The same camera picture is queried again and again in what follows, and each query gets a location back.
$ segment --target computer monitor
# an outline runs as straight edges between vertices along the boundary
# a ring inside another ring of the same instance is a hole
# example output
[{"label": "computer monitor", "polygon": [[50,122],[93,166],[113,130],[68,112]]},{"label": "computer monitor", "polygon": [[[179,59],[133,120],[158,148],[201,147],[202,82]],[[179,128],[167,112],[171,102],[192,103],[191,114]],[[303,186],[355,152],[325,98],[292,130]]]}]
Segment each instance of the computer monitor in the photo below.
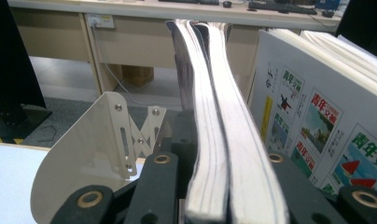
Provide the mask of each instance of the computer monitor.
[{"label": "computer monitor", "polygon": [[338,35],[377,56],[377,0],[350,0],[336,31]]},{"label": "computer monitor", "polygon": [[[36,105],[40,109],[27,109]],[[0,0],[0,137],[25,138],[50,112],[7,0]]]}]

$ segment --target paper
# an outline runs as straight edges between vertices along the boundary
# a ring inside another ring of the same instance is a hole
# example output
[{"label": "paper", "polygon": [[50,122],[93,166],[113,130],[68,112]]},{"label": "paper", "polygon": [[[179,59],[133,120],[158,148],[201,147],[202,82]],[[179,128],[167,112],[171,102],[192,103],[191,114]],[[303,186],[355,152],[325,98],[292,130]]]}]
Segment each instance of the paper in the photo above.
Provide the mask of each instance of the paper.
[{"label": "paper", "polygon": [[261,31],[251,102],[267,149],[331,195],[377,190],[377,75],[344,60],[290,31]]}]

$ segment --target power outlet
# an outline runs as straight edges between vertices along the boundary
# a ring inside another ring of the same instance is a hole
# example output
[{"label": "power outlet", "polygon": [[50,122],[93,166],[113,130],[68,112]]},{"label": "power outlet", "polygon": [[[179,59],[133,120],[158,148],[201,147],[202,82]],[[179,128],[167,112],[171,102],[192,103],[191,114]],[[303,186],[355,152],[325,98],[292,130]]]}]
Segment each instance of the power outlet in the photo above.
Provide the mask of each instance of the power outlet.
[{"label": "power outlet", "polygon": [[87,20],[89,21],[89,25],[95,24],[95,27],[97,28],[115,28],[113,16],[111,15],[88,13]]}]

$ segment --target white surface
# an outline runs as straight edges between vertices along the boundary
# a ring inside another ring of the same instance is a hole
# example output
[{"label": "white surface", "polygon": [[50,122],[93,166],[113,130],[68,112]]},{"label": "white surface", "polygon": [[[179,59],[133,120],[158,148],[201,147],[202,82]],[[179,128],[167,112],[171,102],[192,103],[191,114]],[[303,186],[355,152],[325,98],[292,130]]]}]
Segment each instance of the white surface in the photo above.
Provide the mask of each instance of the white surface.
[{"label": "white surface", "polygon": [[0,223],[35,223],[30,198],[47,151],[0,145]]}]

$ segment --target red triangle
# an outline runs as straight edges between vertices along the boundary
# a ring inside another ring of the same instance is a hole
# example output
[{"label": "red triangle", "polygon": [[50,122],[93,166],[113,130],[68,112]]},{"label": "red triangle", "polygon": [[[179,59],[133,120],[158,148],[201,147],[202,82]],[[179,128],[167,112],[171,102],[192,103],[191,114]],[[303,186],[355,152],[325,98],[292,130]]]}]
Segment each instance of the red triangle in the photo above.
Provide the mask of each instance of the red triangle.
[{"label": "red triangle", "polygon": [[365,186],[368,188],[372,188],[375,183],[377,182],[376,179],[351,179],[350,183],[351,185],[360,185],[360,186]]},{"label": "red triangle", "polygon": [[349,162],[343,163],[341,166],[346,172],[352,175],[359,164],[360,164],[360,161],[349,161]]}]

